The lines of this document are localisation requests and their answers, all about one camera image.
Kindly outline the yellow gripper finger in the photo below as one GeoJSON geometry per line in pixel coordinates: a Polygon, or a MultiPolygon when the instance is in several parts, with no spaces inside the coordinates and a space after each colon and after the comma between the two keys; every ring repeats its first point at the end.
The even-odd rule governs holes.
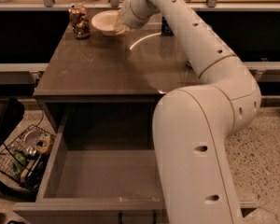
{"type": "Polygon", "coordinates": [[[120,11],[116,12],[113,28],[116,35],[122,35],[130,31],[130,28],[123,23],[120,11]]]}

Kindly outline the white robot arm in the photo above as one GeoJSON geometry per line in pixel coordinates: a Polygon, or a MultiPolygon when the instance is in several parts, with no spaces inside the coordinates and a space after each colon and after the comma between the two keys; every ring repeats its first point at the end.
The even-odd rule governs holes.
{"type": "Polygon", "coordinates": [[[258,114],[259,85],[224,41],[183,0],[125,0],[120,23],[143,27],[160,12],[200,80],[169,91],[152,120],[170,224],[244,224],[224,141],[258,114]]]}

